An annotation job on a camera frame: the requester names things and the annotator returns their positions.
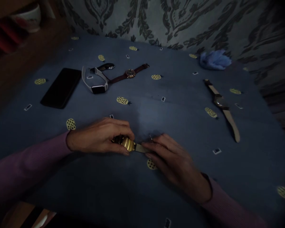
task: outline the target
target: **hand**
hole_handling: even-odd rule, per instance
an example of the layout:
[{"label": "hand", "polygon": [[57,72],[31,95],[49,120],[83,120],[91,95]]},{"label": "hand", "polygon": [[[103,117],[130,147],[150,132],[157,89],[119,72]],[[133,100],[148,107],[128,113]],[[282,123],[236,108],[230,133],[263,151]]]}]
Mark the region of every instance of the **hand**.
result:
[{"label": "hand", "polygon": [[66,144],[71,151],[115,152],[129,156],[129,152],[124,146],[111,142],[115,136],[119,135],[126,135],[131,140],[135,138],[128,121],[106,117],[85,129],[70,131],[66,138]]},{"label": "hand", "polygon": [[156,152],[146,156],[176,186],[180,187],[197,203],[205,203],[212,197],[208,180],[194,166],[192,158],[173,138],[162,134],[153,139],[154,143],[142,143],[142,146]]}]

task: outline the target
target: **damask wallpaper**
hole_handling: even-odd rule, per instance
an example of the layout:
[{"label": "damask wallpaper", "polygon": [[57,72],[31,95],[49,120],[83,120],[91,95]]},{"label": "damask wallpaper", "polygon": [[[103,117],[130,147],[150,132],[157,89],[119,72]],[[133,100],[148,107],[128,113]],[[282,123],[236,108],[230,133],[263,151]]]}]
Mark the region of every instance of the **damask wallpaper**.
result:
[{"label": "damask wallpaper", "polygon": [[192,53],[225,49],[264,97],[285,91],[285,5],[275,0],[56,0],[74,32]]}]

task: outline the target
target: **phone screen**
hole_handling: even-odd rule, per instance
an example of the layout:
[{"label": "phone screen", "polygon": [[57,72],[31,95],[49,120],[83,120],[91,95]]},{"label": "phone screen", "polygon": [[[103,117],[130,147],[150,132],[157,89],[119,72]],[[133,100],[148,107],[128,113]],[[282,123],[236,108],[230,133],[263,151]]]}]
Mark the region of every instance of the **phone screen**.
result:
[{"label": "phone screen", "polygon": [[63,68],[40,103],[44,106],[63,109],[81,77],[80,70]]}]

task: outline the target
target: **watch face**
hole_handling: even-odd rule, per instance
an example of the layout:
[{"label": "watch face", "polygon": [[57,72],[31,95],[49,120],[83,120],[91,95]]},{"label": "watch face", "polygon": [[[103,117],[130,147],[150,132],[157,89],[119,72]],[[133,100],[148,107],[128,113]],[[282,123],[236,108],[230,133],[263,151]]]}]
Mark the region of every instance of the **watch face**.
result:
[{"label": "watch face", "polygon": [[105,86],[104,85],[93,86],[92,91],[94,94],[105,93]]},{"label": "watch face", "polygon": [[228,104],[226,103],[226,101],[222,97],[215,98],[214,103],[220,108],[228,107]]},{"label": "watch face", "polygon": [[128,78],[134,78],[136,74],[135,74],[135,71],[134,71],[134,70],[128,69],[128,70],[126,71],[126,75],[127,75]]}]

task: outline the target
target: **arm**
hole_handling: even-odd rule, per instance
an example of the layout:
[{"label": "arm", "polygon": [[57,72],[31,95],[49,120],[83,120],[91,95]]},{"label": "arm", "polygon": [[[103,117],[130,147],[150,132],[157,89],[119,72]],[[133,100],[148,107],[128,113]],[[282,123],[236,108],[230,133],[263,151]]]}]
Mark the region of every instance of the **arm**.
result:
[{"label": "arm", "polygon": [[176,186],[230,228],[265,228],[264,220],[229,197],[219,185],[202,174],[190,155],[170,136],[162,134],[154,143],[143,143],[155,165]]},{"label": "arm", "polygon": [[0,160],[0,202],[19,196],[34,186],[53,165],[72,151],[111,151],[129,155],[125,147],[111,142],[120,134],[134,140],[127,121],[104,118],[85,129],[66,132],[7,156]]},{"label": "arm", "polygon": [[228,196],[213,179],[210,178],[209,181],[212,187],[212,197],[210,201],[201,204],[201,206],[210,214],[228,227],[267,227],[261,217],[244,209],[239,203]]}]

